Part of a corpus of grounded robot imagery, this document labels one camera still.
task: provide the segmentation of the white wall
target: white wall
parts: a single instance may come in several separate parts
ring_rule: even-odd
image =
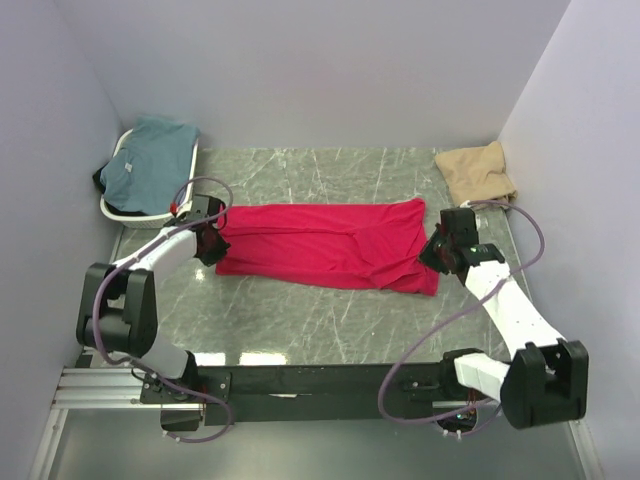
[[[0,3],[0,476],[21,479],[78,352],[84,271],[113,244],[91,173],[120,125],[55,5]]]
[[[640,3],[573,0],[500,139],[548,251],[543,314],[591,356],[588,424],[607,478],[638,477]],[[512,218],[523,258],[535,235]]]
[[[569,0],[55,0],[126,125],[218,146],[495,140]]]

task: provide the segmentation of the laundry basket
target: laundry basket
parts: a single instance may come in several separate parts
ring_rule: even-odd
[[[129,136],[131,130],[125,132],[118,143],[116,144],[116,148],[113,152],[113,156],[116,156],[116,153],[120,150],[122,146],[122,142]],[[189,178],[193,178],[195,170],[196,170],[196,156],[198,153],[198,139],[196,139],[195,144],[193,145],[193,155],[191,157],[191,170],[189,171]],[[193,183],[187,185],[186,192],[184,193],[184,198],[182,199],[182,203],[179,206],[179,210],[183,207],[187,206],[187,204],[191,203],[191,199],[193,198]],[[173,215],[171,213],[163,213],[162,215],[148,215],[143,217],[124,217],[122,215],[114,215],[107,208],[107,202],[104,201],[104,196],[100,198],[100,210],[110,220],[114,220],[116,222],[122,223],[125,227],[129,228],[162,228],[162,226],[167,223]]]

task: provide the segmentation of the tan towel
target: tan towel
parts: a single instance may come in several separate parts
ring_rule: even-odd
[[[518,192],[505,173],[500,142],[486,147],[459,148],[436,155],[436,164],[449,186],[453,203],[467,200],[510,202]]]

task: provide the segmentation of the gray marble surface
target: gray marble surface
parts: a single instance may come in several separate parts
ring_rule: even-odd
[[[199,153],[197,174],[228,182],[238,205],[389,203],[421,197],[430,234],[439,210],[452,206],[433,149],[241,149]],[[197,191],[225,198],[221,188]],[[505,214],[478,215],[480,239],[517,263]],[[117,257],[155,231],[125,229]],[[455,277],[441,276],[435,297],[375,290],[336,290],[262,277],[218,277],[198,260],[158,287],[160,331],[197,354],[201,364],[393,362],[429,328],[469,305]],[[437,361],[449,350],[478,347],[497,359],[508,352],[484,310],[428,340],[412,361]]]

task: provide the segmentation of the black bar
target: black bar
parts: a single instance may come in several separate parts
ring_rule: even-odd
[[[315,394],[377,391],[390,368],[390,364],[282,365],[199,367],[198,372],[203,377],[216,377],[222,372],[231,373],[232,395]],[[403,365],[393,379],[389,391],[437,391],[439,372],[439,363]],[[437,400],[451,398],[440,397]]]
[[[378,390],[390,364],[198,367],[203,390],[228,402],[237,422],[380,418]],[[387,390],[385,408],[401,418],[426,417],[433,402],[464,401],[468,389],[444,388],[441,363],[403,365]],[[141,403],[196,403],[147,381]],[[206,425],[226,422],[222,407],[208,404]]]
[[[232,395],[229,405],[236,422],[279,422],[314,420],[365,420],[381,418],[376,395],[367,393],[298,395],[282,398],[273,395]],[[385,408],[402,418],[428,417],[433,414],[429,401],[412,401],[406,394],[390,393]],[[205,425],[224,425],[225,410],[209,404]]]

